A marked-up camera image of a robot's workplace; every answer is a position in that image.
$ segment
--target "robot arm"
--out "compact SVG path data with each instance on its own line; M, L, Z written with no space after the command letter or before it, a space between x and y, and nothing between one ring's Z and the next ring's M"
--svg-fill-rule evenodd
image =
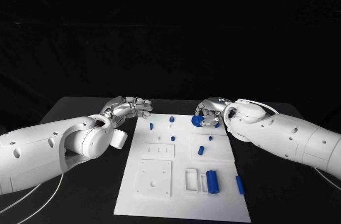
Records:
M208 98L203 105L198 105L196 115L204 109L211 114L206 115L203 112L201 126L217 123L214 120L219 117L239 140L252 142L283 159L316 167L341 179L341 134L302 119L279 114L273 109L275 115L266 114L257 103L247 100L239 99L233 103L224 98Z
M98 158L109 145L121 149L126 133L115 128L150 116L151 102L114 98L101 114L36 125L0 136L0 195L47 181Z

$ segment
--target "white cable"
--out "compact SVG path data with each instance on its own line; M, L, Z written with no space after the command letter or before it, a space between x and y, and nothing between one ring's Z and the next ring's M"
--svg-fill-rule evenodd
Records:
M56 187L56 190L55 190L55 193L53 193L50 199L49 199L47 202L44 203L44 205L42 206L42 208L40 208L21 222L19 222L17 224L21 224L27 219L30 219L30 218L36 215L36 213L43 209L43 207L46 206L46 204L49 203L49 201L52 200L52 198L53 198L53 196L55 196L55 194L56 194L56 192L57 192L60 183L62 183L62 177L60 177L59 185L57 185L57 187Z
M255 104L259 104L260 106L263 106L263 107L266 107L267 109L270 109L270 110L275 112L275 114L279 114L279 112L278 112L272 107L269 107L267 105L265 105L263 103L260 103L260 102L253 102L253 101L249 101L249 100L246 100L246 99L242 99L242 100L244 100L244 101L247 101L247 102L252 102L252 103L255 103Z
M324 176L324 174L321 173L321 171L316 169L316 167L314 167L314 169L316 170L316 172L319 173L319 175L326 179L326 181L341 190L341 188L328 180L328 178Z
M30 192L29 192L11 205L9 205L9 206L0 211L0 214L1 214L6 210L9 210L9 209L32 194L32 192L37 189L39 186L40 186L40 185L37 185L37 186L30 190Z

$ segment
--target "blue object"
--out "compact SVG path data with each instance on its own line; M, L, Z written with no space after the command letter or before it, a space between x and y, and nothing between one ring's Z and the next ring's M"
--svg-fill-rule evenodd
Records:
M200 146L197 154L201 156L204 153L204 146Z
M219 193L219 179L216 171L206 172L208 193Z
M191 123L196 127L201 127L200 122L204 120L204 117L200 115L194 115L191 118Z
M243 191L243 183L242 183L242 178L240 178L240 176L236 176L236 184L237 184L239 193L240 193L240 194L244 194L244 191Z

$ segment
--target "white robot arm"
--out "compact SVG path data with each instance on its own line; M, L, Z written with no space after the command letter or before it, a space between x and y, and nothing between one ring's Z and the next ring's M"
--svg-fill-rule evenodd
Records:
M111 145L122 148L126 118L150 116L151 102L116 97L101 113L11 131L0 136L0 195L47 181L98 158Z
M200 126L224 121L227 131L244 142L276 156L303 163L341 179L341 134L308 121L279 114L269 115L262 103L239 99L208 98L197 106L203 118Z

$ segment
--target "black table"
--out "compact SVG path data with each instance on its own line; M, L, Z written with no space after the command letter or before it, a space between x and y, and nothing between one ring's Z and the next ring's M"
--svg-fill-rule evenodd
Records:
M111 98L62 98L40 123L96 114ZM200 101L152 100L152 113L188 114ZM266 103L280 113L302 118L286 103ZM63 175L59 191L26 224L75 223L219 223L214 221L114 215L137 118L119 130L128 133L122 150L109 147L103 155L78 165ZM291 162L230 134L237 173L252 223L341 223L341 191L316 171ZM16 224L42 207L55 192L60 176L44 182L32 195L3 214L1 224ZM0 196L0 210L32 189Z

